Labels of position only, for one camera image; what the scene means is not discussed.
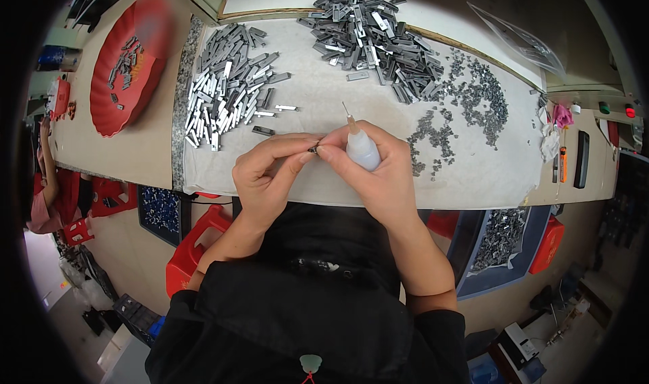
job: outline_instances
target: red plastic tray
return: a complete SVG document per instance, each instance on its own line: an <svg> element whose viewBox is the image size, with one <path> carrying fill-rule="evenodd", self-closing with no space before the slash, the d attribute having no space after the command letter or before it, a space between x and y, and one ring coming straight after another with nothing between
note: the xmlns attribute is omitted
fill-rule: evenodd
<svg viewBox="0 0 649 384"><path fill-rule="evenodd" d="M137 65L131 73L129 88L121 89L121 74L116 75L113 89L106 85L109 82L110 71L123 52L122 46L135 35L134 12L135 2L115 22L99 51L92 75L90 114L95 129L103 137L114 136L138 118L144 107L149 104L167 63L166 59L157 59L147 54L147 49L144 48L144 53L138 55ZM113 104L111 93L117 95L118 104L124 106L123 110L118 110L117 104Z"/></svg>

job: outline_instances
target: pink cloth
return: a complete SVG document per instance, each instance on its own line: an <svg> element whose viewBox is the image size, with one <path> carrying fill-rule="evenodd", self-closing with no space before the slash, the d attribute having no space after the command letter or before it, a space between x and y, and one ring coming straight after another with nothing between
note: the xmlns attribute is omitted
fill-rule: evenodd
<svg viewBox="0 0 649 384"><path fill-rule="evenodd" d="M568 125L572 125L572 113L563 105L555 105L554 112L552 113L552 120L557 124L559 129L567 129Z"/></svg>
<svg viewBox="0 0 649 384"><path fill-rule="evenodd" d="M73 220L81 218L81 210L77 208ZM45 205L45 197L43 191L34 195L32 201L32 220L27 222L27 228L35 234L53 234L59 229L63 229L63 222L61 216L58 214L56 208L50 205L49 208Z"/></svg>

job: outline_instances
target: white plastic bottle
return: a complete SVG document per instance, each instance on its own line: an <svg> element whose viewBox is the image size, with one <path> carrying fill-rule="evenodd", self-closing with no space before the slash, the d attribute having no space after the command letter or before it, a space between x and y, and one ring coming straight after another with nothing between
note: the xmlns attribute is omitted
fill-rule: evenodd
<svg viewBox="0 0 649 384"><path fill-rule="evenodd" d="M364 130L356 126L354 117L349 113L347 113L347 123L349 124L347 156L367 171L376 170L378 165L381 164L377 144L370 139Z"/></svg>

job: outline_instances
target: workbench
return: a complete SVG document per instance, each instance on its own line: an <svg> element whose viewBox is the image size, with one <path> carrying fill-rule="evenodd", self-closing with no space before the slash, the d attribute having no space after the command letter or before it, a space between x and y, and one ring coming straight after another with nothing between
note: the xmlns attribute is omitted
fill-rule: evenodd
<svg viewBox="0 0 649 384"><path fill-rule="evenodd" d="M77 101L77 114L73 121L62 120L52 125L53 137L51 137L54 159L61 167L83 170L91 174L108 176L122 179L137 184L153 185L156 187L173 188L177 191L198 191L218 192L222 194L235 194L233 188L219 191L196 185L185 185L185 178L188 171L201 171L200 168L187 169L186 158L183 151L187 148L184 142L184 123L186 119L187 86L195 73L194 60L201 48L200 42L205 38L205 33L213 28L208 28L198 17L191 19L191 30L184 48L177 55L167 62L167 67L160 80L147 109L142 112L141 118L123 130L118 135L106 139L102 138L94 129L90 120L89 89L90 77L99 52L108 31L114 21L134 0L120 0L105 15L93 33L82 39L79 47L84 49L82 62L78 71L71 76L71 100ZM252 14L250 19L259 19L258 15ZM237 17L237 20L245 21L246 18ZM337 68L329 67L326 62L319 60L319 55L308 47L304 42L308 39L309 31L295 24L295 19L257 21L254 26L267 27L269 45L259 52L280 52L280 59L274 65L283 71L295 72L297 77L288 81L276 84L276 103L286 103L301 106L303 112L280 114L277 119L256 119L255 124L268 126L278 133L284 131L330 131L344 124L344 113L341 111L340 100L344 100L348 107L353 107L358 112L357 119L368 119L371 122L383 126L397 137L405 139L416 128L417 120L430 109L433 103L418 103L404 105L396 103L394 94L389 87L381 88L375 78L371 80L345 82L346 72ZM590 110L582 110L579 116L575 116L575 125L562 132L561 145L566 146L569 151L568 180L566 183L552 183L552 162L541 165L540 155L529 155L533 152L532 145L538 149L540 134L533 140L533 137L525 135L507 135L507 127L510 126L514 133L521 131L531 132L531 116L527 112L523 116L520 110L527 110L524 104L533 105L534 98L530 97L530 90L533 87L531 81L515 75L512 70L505 70L500 65L492 65L491 69L498 72L499 81L506 91L506 99L510 104L509 123L500 136L497 146L502 146L499 151L494 151L490 146L485 145L482 130L477 126L467 128L465 121L459 112L454 115L455 121L451 123L457 126L459 139L452 143L464 143L467 152L463 156L463 163L457 157L453 166L446 166L441 171L439 181L430 182L428 170L426 174L415 179L417 186L418 206L421 208L439 209L479 209L479 208L503 208L519 204L524 205L545 205L549 203L563 203L572 201L601 200L610 198L615 190L617 176L617 153L607 143L604 136L597 129L594 114ZM326 88L318 89L316 80L324 81ZM378 112L385 110L398 111L398 115L379 115ZM293 125L284 126L282 115L301 115L298 127ZM223 169L234 164L234 158L256 143L263 140L263 137L250 133L249 127L240 127L224 135L223 151L205 151L205 147L199 149L201 155L209 155L209 160L227 161ZM590 160L588 163L588 177L586 188L575 189L572 186L574 177L574 162L576 161L576 135L578 130L588 132L591 138ZM536 174L516 172L514 168L508 168L507 155L515 156L512 163L518 163L521 159L532 158L536 160ZM451 177L450 168L464 167L462 176ZM473 175L467 176L473 169ZM360 202L353 192L350 192L346 185L340 182L327 183L322 185L320 180L335 180L331 174L327 175L326 163L313 161L303 170L300 177L305 178L297 187L299 191L291 190L291 200L311 201L317 203L328 203L335 205L358 205ZM529 185L523 194L509 194L516 186ZM501 186L498 191L493 191L494 186ZM316 199L310 199L309 188L319 189ZM323 200L322 188L325 193L333 194L330 199Z"/></svg>

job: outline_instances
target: person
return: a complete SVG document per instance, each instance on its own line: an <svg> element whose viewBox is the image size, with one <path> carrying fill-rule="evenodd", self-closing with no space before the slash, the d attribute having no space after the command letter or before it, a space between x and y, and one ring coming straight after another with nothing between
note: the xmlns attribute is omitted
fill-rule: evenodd
<svg viewBox="0 0 649 384"><path fill-rule="evenodd" d="M49 147L49 125L49 118L40 122L40 172L34 174L31 220L25 223L35 234L51 234L87 217L92 205L92 176L56 168Z"/></svg>
<svg viewBox="0 0 649 384"><path fill-rule="evenodd" d="M357 123L382 159L373 172L344 152L347 126L276 135L237 159L241 210L173 295L151 383L469 382L453 270L418 217L410 148ZM287 203L314 146L364 208Z"/></svg>

